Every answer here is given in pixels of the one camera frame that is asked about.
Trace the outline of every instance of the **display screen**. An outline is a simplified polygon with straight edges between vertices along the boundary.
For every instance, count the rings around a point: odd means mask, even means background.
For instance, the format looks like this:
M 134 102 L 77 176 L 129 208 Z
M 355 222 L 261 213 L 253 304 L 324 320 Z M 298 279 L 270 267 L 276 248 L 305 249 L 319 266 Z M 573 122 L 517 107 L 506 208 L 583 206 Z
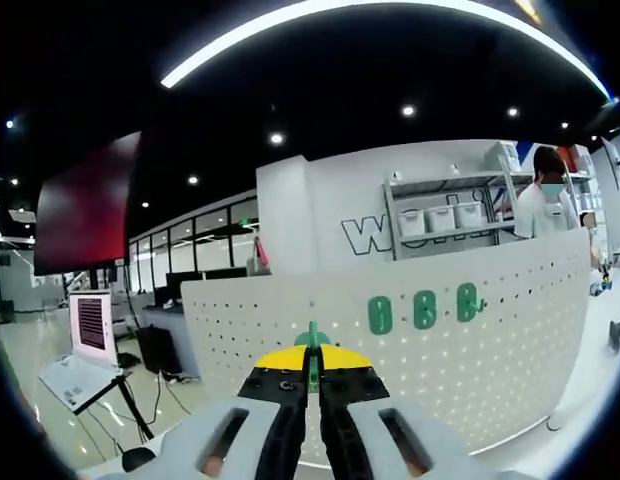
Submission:
M 92 151 L 46 181 L 37 207 L 35 275 L 106 266 L 127 256 L 125 217 L 141 133 Z
M 72 293 L 68 300 L 72 353 L 103 365 L 117 366 L 110 293 L 82 291 Z
M 106 349 L 100 298 L 79 298 L 79 339 L 83 345 Z

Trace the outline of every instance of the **face mask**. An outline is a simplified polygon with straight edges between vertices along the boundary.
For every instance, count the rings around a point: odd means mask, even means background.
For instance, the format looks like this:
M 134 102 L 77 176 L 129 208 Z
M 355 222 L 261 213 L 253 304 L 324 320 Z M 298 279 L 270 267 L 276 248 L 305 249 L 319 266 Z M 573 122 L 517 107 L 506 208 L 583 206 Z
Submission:
M 556 197 L 563 191 L 563 185 L 560 183 L 543 183 L 541 191 L 548 197 Z

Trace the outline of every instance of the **floor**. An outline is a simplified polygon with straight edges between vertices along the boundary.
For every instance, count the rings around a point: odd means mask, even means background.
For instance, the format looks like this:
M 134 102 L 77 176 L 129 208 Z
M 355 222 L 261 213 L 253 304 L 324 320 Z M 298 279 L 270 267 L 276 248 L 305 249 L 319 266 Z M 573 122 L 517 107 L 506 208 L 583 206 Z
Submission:
M 0 326 L 0 339 L 4 343 L 10 362 L 19 379 L 21 389 L 30 402 L 40 422 L 48 433 L 58 454 L 74 469 L 91 467 L 118 455 L 114 437 L 126 450 L 139 446 L 136 424 L 127 420 L 130 412 L 118 390 L 112 390 L 88 411 L 78 417 L 70 413 L 39 381 L 39 370 L 69 353 L 70 340 L 67 310 L 48 313 L 18 314 L 16 322 Z M 120 352 L 140 357 L 136 341 L 118 342 Z M 156 376 L 142 365 L 133 368 L 128 378 L 139 411 L 150 422 L 157 398 Z M 189 411 L 205 404 L 201 382 L 169 386 L 183 406 Z M 103 427 L 91 416 L 94 415 Z M 162 382 L 157 416 L 150 429 L 161 433 L 187 416 Z
M 613 291 L 591 299 L 579 357 L 553 416 L 553 421 L 561 423 L 563 428 L 551 433 L 542 424 L 502 446 L 477 455 L 477 458 L 499 470 L 515 468 L 537 478 L 548 478 L 558 462 L 574 451 L 583 434 L 596 421 L 620 372 L 620 355 L 613 356 L 606 346 L 609 320 L 620 320 L 620 271 L 614 280 Z M 75 417 L 38 380 L 41 367 L 69 353 L 67 310 L 19 315 L 16 323 L 0 326 L 0 338 L 26 398 L 39 415 L 57 452 L 69 466 L 85 469 L 118 456 L 112 439 L 95 418 L 123 449 L 139 445 L 136 424 L 126 418 L 130 414 L 117 390 L 108 393 L 100 401 L 100 406 L 93 406 L 90 412 Z M 139 356 L 135 341 L 120 341 L 119 350 Z M 139 410 L 150 421 L 157 398 L 155 376 L 138 366 L 133 369 L 129 383 Z M 156 421 L 151 426 L 155 433 L 165 432 L 187 415 L 166 388 L 162 383 Z M 169 388 L 189 411 L 196 411 L 206 404 L 201 382 Z M 328 479 L 332 476 L 330 471 L 299 466 L 296 478 Z

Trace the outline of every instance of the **white perforated wall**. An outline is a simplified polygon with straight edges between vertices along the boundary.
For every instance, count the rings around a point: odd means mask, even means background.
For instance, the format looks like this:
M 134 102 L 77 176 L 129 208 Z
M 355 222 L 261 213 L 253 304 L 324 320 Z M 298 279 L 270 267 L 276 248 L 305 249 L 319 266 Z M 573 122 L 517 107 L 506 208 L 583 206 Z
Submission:
M 308 322 L 360 351 L 393 396 L 454 427 L 468 450 L 550 414 L 570 376 L 588 301 L 585 229 L 339 274 L 187 283 L 183 299 L 199 369 L 215 398 L 234 395 L 258 358 L 293 344 Z M 457 318 L 457 289 L 486 302 Z M 417 329 L 413 297 L 434 293 L 436 318 Z M 368 301 L 385 296 L 393 323 L 372 333 Z M 326 464 L 318 402 L 309 403 L 301 460 Z

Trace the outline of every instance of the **red screen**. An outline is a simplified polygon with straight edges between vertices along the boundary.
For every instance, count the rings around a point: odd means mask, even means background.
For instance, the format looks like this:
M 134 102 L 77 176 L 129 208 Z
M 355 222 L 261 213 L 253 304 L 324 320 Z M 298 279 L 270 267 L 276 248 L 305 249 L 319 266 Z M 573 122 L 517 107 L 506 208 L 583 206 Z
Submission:
M 37 207 L 36 275 L 125 258 L 126 206 L 140 136 L 133 133 L 90 152 L 44 183 Z

